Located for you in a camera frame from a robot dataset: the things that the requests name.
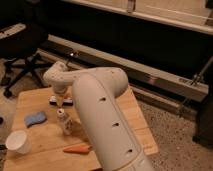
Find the beige gripper fingers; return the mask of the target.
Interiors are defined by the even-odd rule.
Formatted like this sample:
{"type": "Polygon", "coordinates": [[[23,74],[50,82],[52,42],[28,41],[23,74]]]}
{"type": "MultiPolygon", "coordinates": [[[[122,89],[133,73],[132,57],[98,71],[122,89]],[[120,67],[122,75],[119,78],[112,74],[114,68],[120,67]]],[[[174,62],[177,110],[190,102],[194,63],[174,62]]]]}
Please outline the beige gripper fingers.
{"type": "Polygon", "coordinates": [[[64,96],[55,95],[57,107],[62,107],[64,103],[64,96]]]}

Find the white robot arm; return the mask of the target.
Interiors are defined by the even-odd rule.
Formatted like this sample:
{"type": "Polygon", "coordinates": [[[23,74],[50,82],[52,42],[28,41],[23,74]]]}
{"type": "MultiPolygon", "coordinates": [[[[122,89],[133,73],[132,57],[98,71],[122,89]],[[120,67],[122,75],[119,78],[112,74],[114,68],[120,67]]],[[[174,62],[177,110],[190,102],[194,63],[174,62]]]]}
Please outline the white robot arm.
{"type": "Polygon", "coordinates": [[[128,88],[118,67],[70,71],[58,61],[43,75],[57,96],[72,92],[83,129],[103,171],[154,171],[116,98],[128,88]]]}

